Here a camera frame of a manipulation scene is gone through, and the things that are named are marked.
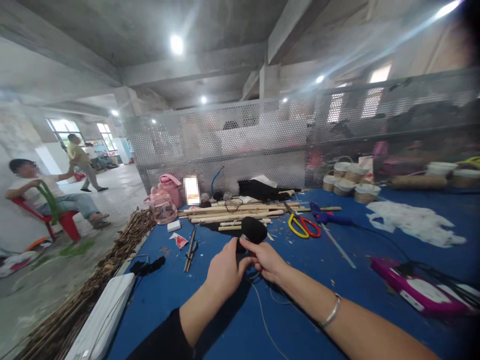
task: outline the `glue gun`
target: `glue gun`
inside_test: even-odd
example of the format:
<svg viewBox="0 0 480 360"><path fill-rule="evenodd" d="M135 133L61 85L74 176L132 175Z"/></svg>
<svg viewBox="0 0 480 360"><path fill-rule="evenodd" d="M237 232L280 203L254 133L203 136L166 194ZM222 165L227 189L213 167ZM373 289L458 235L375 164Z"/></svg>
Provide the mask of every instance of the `glue gun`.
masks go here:
<svg viewBox="0 0 480 360"><path fill-rule="evenodd" d="M354 221L349 217L335 216L320 210L320 207L314 202L310 202L310 209L316 222L319 224L334 223L339 225L353 226Z"/></svg>

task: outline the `scissors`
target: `scissors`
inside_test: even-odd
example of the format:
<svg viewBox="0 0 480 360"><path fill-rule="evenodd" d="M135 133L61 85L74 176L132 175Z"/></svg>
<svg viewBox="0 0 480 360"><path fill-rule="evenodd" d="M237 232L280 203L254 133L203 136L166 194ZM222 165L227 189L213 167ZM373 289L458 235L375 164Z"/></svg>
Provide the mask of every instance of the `scissors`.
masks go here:
<svg viewBox="0 0 480 360"><path fill-rule="evenodd" d="M295 235L297 235L298 237L300 237L302 239L308 239L309 237L319 238L322 235L322 232L320 231L317 224L315 224L314 222L311 222L310 220L308 220L304 217L301 217L301 216L297 215L292 210L292 208L290 206L288 206L288 204L285 201L283 203L285 204L285 207L286 207L287 211L290 213L290 219L288 219L288 227L290 228L290 230ZM292 225L292 221L294 221L295 224L297 224L297 226L300 228L300 230L303 233L300 233L300 232L298 232L297 230L294 229L294 227ZM311 226L313 226L315 228L316 233L313 233L309 230L309 228L307 227L307 223L309 223Z"/></svg>

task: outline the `blue table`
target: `blue table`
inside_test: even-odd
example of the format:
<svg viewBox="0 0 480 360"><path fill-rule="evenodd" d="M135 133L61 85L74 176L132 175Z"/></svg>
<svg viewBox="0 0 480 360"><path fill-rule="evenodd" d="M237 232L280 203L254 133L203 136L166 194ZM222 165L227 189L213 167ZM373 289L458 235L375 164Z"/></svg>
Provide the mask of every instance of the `blue table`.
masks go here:
<svg viewBox="0 0 480 360"><path fill-rule="evenodd" d="M438 270L465 281L477 281L480 262L480 243L476 238L479 195L441 194L435 192L405 192L383 189L386 199L417 207L427 207L456 225L457 235L466 237L464 245L444 249L396 229L393 234L383 232L399 244L414 260L428 263ZM369 229L364 205L353 198L337 196L321 189L297 195L299 201L314 201L320 206L341 206L338 215L351 217ZM313 220L310 213L303 216ZM379 314L401 327L443 359L458 359L470 343L472 319L454 319L448 322L421 316L398 294L387 292L386 284L370 269L369 256L404 260L402 254L381 236L356 228L330 224L329 228L343 249L357 266L353 269L342 258L326 234L319 239L301 239L288 227L286 215L268 226L275 242L271 245L293 267L338 292L342 296ZM189 238L193 225L182 220L178 234ZM176 307L181 306L199 288L207 276L210 260L221 251L229 236L197 227L199 241L190 273L183 272L188 247L180 251L170 240L166 226L156 226L139 254L149 254L150 261L165 255L165 265L143 278L125 309L107 359L122 360ZM169 253L160 251L167 248ZM265 320L271 336L291 360L345 359L345 355L323 333L290 305L274 302L270 288L260 277L254 281L262 301ZM285 301L273 292L279 301ZM242 281L235 295L225 304L210 323L197 344L197 351L205 359L281 359L269 340L262 321L255 291Z"/></svg>

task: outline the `white power strip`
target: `white power strip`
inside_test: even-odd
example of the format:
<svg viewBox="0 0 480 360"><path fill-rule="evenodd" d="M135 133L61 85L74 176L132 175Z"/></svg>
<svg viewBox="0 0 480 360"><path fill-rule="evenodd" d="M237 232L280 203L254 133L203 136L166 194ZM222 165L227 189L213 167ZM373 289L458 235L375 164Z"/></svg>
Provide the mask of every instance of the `white power strip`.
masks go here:
<svg viewBox="0 0 480 360"><path fill-rule="evenodd" d="M110 279L64 360L101 360L106 355L134 278L128 273Z"/></svg>

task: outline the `black sleeve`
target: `black sleeve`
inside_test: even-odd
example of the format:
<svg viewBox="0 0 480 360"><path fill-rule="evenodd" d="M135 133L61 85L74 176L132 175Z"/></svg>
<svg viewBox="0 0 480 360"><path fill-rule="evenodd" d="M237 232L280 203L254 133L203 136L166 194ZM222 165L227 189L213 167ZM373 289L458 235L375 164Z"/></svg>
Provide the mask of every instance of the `black sleeve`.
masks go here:
<svg viewBox="0 0 480 360"><path fill-rule="evenodd" d="M186 360L193 356L194 350L185 338L177 307L133 350L127 360Z"/></svg>

